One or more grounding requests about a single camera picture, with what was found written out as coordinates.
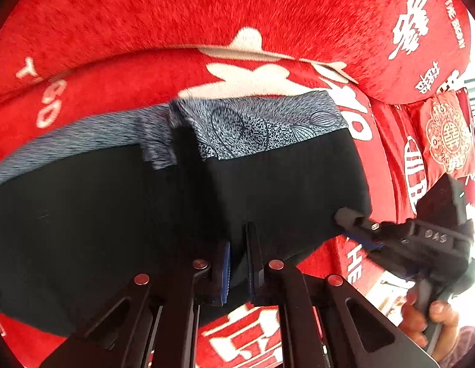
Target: black cloth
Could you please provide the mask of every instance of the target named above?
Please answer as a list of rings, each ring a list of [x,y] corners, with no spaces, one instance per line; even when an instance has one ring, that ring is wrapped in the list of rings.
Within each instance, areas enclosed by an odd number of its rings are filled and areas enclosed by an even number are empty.
[[[266,258],[298,263],[340,234],[337,209],[370,212],[347,129],[271,151],[203,162],[190,128],[174,131],[178,165],[153,170],[139,146],[65,158],[0,185],[0,312],[68,335],[140,272],[171,270],[202,240],[231,241],[231,290],[248,300],[242,226]]]

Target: human hand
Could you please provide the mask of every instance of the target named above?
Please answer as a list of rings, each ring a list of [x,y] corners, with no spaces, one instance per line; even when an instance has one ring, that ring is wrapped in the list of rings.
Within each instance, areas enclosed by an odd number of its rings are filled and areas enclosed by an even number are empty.
[[[415,309],[418,293],[414,288],[406,294],[406,303],[401,307],[403,321],[399,329],[403,331],[413,342],[420,347],[428,343],[423,331],[427,327],[425,316]],[[442,323],[443,328],[439,340],[432,353],[435,361],[442,361],[450,353],[455,345],[459,332],[459,313],[452,309],[450,304],[437,300],[430,305],[430,319],[435,323]]]

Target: red cushion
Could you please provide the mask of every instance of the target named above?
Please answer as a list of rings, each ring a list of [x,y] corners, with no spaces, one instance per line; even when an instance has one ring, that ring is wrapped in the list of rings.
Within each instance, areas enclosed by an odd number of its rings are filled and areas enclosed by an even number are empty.
[[[405,105],[371,101],[393,179],[396,221],[404,223],[416,216],[416,203],[428,190],[420,141]]]
[[[408,12],[408,2],[417,8]],[[409,13],[415,16],[403,22]],[[393,33],[398,24],[402,34]],[[89,62],[165,46],[229,45],[246,27],[258,38],[248,34],[234,48],[338,61],[366,94],[386,102],[429,97],[469,62],[460,0],[21,0],[0,31],[0,104]],[[405,40],[412,40],[408,50]],[[431,76],[433,62],[437,78],[420,94],[420,76]]]
[[[455,91],[407,106],[420,140],[428,189],[448,173],[454,178],[475,172],[475,142]]]

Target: metal screw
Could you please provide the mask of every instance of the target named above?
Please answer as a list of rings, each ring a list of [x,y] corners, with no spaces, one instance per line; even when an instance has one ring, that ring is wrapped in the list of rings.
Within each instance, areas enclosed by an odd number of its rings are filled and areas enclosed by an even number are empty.
[[[197,259],[193,261],[193,267],[197,270],[203,270],[204,268],[207,268],[209,264],[207,263],[206,260],[203,259]]]
[[[134,282],[137,285],[146,285],[149,282],[149,276],[147,274],[138,274],[135,276]]]
[[[272,270],[281,270],[283,267],[285,267],[285,264],[283,264],[283,261],[281,260],[270,260],[268,262],[268,266]]]
[[[343,278],[336,274],[330,275],[328,277],[328,284],[332,286],[341,286],[343,285]]]

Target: blue-gray fabric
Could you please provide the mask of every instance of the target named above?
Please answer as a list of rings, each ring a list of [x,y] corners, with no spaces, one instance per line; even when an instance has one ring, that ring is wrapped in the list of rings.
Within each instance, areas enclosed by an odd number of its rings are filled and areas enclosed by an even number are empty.
[[[190,125],[202,158],[232,159],[347,128],[325,91],[293,97],[176,99],[88,117],[37,138],[0,162],[0,184],[83,152],[140,144],[155,170],[176,164],[171,128]]]
[[[162,169],[176,164],[168,147],[170,128],[168,105],[96,115],[56,129],[27,143],[0,162],[0,184],[38,169],[55,160],[110,147],[140,144],[151,145],[144,150],[146,160]]]
[[[179,99],[170,105],[171,125],[190,125],[202,158],[232,159],[348,128],[326,91],[294,97]]]

